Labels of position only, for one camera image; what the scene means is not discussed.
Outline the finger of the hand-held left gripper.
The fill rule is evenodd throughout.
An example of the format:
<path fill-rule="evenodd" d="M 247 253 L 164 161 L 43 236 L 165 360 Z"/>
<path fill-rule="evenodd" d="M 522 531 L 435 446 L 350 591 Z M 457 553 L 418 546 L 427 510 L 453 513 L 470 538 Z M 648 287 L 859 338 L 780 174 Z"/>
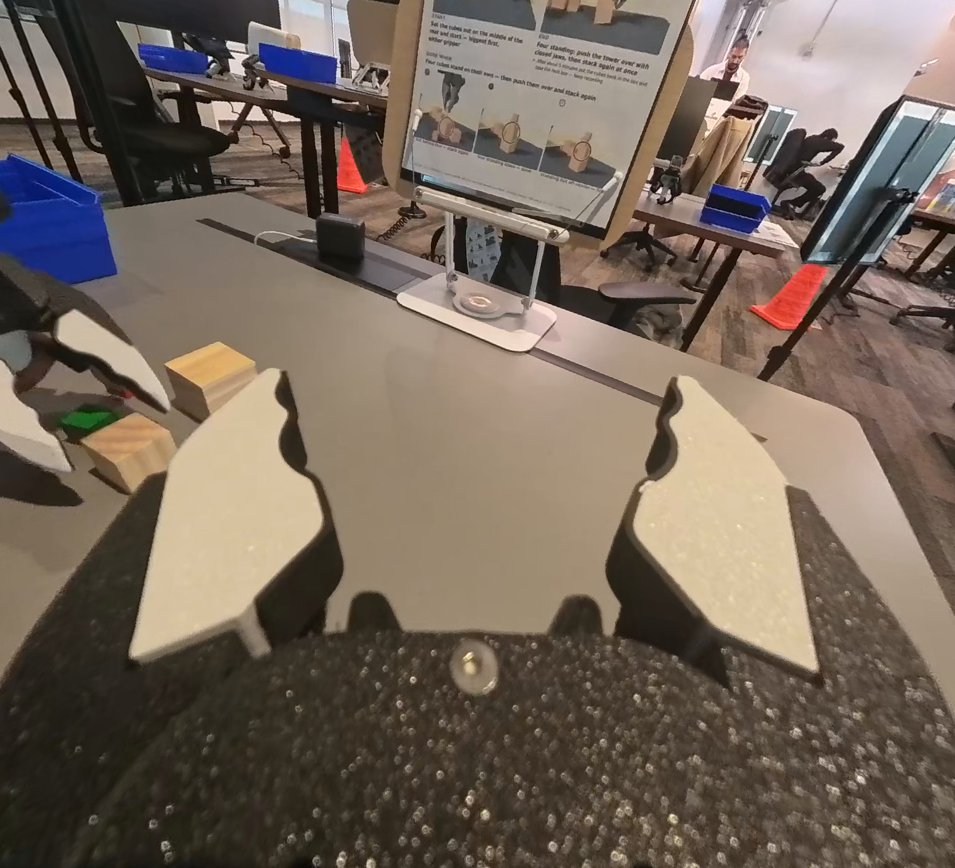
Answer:
<path fill-rule="evenodd" d="M 73 463 L 60 439 L 40 422 L 37 412 L 15 390 L 15 376 L 1 362 L 1 445 L 26 463 L 52 473 L 70 473 Z"/>
<path fill-rule="evenodd" d="M 54 324 L 54 342 L 78 361 L 107 377 L 143 403 L 168 412 L 170 399 L 158 375 L 138 349 L 111 330 L 73 309 Z"/>

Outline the green wooden cube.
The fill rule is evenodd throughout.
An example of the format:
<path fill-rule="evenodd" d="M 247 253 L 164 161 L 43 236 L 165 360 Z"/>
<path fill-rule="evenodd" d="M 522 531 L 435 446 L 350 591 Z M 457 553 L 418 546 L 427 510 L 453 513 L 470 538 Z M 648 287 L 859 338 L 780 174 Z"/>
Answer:
<path fill-rule="evenodd" d="M 78 443 L 85 437 L 110 427 L 124 416 L 121 408 L 84 404 L 61 414 L 57 419 L 57 426 L 67 440 Z"/>

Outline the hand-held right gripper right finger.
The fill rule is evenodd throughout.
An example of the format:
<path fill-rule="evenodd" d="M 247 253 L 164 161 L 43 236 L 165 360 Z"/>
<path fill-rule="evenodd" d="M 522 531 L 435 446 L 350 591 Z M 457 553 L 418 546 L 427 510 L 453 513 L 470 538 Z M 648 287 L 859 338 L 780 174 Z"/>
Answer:
<path fill-rule="evenodd" d="M 695 379 L 668 384 L 605 564 L 616 634 L 728 683 L 733 648 L 816 681 L 787 478 Z"/>

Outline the large wooden cube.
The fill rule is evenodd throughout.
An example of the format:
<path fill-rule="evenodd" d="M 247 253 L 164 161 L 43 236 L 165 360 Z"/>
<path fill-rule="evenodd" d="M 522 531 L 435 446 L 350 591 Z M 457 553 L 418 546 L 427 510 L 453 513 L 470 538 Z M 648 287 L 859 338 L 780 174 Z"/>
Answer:
<path fill-rule="evenodd" d="M 173 406 L 205 421 L 258 375 L 254 360 L 222 342 L 188 352 L 164 364 Z"/>

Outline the medium wooden cube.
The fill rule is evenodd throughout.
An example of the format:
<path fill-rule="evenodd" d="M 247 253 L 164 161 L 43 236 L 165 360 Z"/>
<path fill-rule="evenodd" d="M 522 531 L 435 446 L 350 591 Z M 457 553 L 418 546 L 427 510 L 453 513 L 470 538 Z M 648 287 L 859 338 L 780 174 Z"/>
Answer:
<path fill-rule="evenodd" d="M 178 449 L 168 429 L 137 412 L 87 435 L 80 446 L 94 470 L 125 494 L 165 472 Z"/>

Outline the black office chair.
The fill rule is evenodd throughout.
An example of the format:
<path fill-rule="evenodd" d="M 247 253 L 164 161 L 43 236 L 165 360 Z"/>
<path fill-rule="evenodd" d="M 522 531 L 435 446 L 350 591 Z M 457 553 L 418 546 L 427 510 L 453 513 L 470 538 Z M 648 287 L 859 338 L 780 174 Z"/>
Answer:
<path fill-rule="evenodd" d="M 659 241 L 651 234 L 648 226 L 625 233 L 619 241 L 600 251 L 600 258 L 625 257 L 632 264 L 645 270 L 653 270 L 659 265 Z"/>
<path fill-rule="evenodd" d="M 491 284 L 655 341 L 679 331 L 682 308 L 695 304 L 686 290 L 654 282 L 612 282 L 595 289 L 567 285 L 557 245 L 509 230 L 500 233 Z"/>
<path fill-rule="evenodd" d="M 164 118 L 105 0 L 76 1 L 140 193 L 148 201 L 155 200 L 161 185 L 169 183 L 174 197 L 188 195 L 186 186 L 198 182 L 198 166 L 226 152 L 227 137 L 202 124 Z"/>

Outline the black power adapter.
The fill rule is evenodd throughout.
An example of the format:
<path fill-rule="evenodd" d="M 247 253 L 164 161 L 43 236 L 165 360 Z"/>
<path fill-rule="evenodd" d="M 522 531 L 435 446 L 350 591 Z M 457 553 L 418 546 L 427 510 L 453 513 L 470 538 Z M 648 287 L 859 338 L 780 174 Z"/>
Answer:
<path fill-rule="evenodd" d="M 366 223 L 341 214 L 323 213 L 315 220 L 315 242 L 322 262 L 358 264 L 365 256 Z"/>

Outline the large blue storage bin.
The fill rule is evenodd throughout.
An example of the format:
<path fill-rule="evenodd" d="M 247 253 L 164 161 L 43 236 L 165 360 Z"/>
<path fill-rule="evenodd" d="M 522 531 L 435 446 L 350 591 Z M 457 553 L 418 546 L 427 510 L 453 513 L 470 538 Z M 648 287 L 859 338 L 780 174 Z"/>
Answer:
<path fill-rule="evenodd" d="M 28 158 L 1 161 L 1 251 L 69 285 L 113 277 L 100 194 Z"/>

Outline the beige coat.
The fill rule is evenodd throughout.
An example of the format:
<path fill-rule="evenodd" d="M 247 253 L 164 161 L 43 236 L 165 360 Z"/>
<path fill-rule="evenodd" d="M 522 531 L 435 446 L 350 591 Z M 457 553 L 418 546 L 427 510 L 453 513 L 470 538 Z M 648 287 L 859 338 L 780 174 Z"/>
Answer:
<path fill-rule="evenodd" d="M 743 158 L 756 120 L 723 116 L 699 142 L 682 169 L 682 191 L 706 198 L 713 185 L 739 188 Z"/>

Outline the long background desk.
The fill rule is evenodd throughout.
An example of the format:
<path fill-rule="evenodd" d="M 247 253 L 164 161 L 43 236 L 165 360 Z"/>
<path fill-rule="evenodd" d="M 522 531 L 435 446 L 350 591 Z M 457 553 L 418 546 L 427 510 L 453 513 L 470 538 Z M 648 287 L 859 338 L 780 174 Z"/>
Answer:
<path fill-rule="evenodd" d="M 179 74 L 145 66 L 145 74 L 155 81 L 177 86 L 169 94 L 179 105 L 181 120 L 198 122 L 200 100 L 235 101 L 257 108 L 280 111 L 298 119 L 302 144 L 303 181 L 306 213 L 317 218 L 322 213 L 340 211 L 338 188 L 337 129 L 353 128 L 383 137 L 388 98 L 380 92 L 353 86 L 343 80 L 333 84 L 316 83 L 257 68 L 256 73 L 269 86 L 248 90 L 236 74 Z"/>

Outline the framed screen on tripod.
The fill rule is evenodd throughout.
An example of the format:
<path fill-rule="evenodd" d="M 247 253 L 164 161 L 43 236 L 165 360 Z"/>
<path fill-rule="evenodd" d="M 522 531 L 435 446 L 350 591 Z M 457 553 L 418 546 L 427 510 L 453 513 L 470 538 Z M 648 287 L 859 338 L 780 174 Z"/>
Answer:
<path fill-rule="evenodd" d="M 887 106 L 800 248 L 805 264 L 875 265 L 954 149 L 950 103 L 902 96 Z"/>

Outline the black tripod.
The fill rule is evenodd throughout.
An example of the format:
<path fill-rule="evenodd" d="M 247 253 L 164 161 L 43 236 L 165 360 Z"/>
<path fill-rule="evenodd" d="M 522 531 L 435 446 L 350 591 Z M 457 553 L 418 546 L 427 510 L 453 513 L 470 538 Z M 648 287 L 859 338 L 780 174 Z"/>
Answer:
<path fill-rule="evenodd" d="M 852 274 L 860 268 L 865 255 L 873 249 L 875 243 L 884 240 L 897 218 L 905 217 L 911 210 L 919 193 L 908 188 L 884 187 L 878 189 L 875 204 L 866 216 L 866 222 L 860 226 L 852 248 L 847 252 L 844 261 L 837 272 L 829 279 L 828 284 L 819 292 L 818 297 L 804 314 L 796 328 L 783 344 L 773 347 L 768 353 L 766 362 L 758 373 L 758 380 L 767 382 L 778 373 L 788 361 L 796 345 L 815 324 L 831 301 Z"/>

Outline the instruction display with wooden frame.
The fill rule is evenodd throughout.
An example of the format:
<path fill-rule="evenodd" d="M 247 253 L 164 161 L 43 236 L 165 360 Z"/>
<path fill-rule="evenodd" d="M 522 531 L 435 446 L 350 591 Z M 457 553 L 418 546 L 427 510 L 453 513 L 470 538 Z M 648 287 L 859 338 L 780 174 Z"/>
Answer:
<path fill-rule="evenodd" d="M 683 89 L 696 1 L 402 0 L 388 182 L 622 231 Z"/>

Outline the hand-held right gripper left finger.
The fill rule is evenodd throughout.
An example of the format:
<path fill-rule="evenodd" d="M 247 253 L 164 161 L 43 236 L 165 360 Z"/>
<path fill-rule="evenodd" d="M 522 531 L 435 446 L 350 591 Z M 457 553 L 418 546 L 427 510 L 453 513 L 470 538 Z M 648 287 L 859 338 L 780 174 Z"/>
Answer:
<path fill-rule="evenodd" d="M 327 628 L 344 559 L 299 417 L 287 373 L 267 369 L 181 446 L 165 475 L 132 662 L 223 636 L 260 658 Z"/>

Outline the printed paper sheet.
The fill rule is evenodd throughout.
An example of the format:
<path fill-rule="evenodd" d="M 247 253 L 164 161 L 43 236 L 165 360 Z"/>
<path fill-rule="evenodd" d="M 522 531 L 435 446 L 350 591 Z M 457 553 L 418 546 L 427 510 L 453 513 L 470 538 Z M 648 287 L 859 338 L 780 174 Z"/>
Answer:
<path fill-rule="evenodd" d="M 366 185 L 384 179 L 382 141 L 374 130 L 348 125 L 345 127 L 352 158 L 362 182 Z"/>
<path fill-rule="evenodd" d="M 500 237 L 495 226 L 477 218 L 466 218 L 464 255 L 468 276 L 490 283 L 500 260 Z"/>

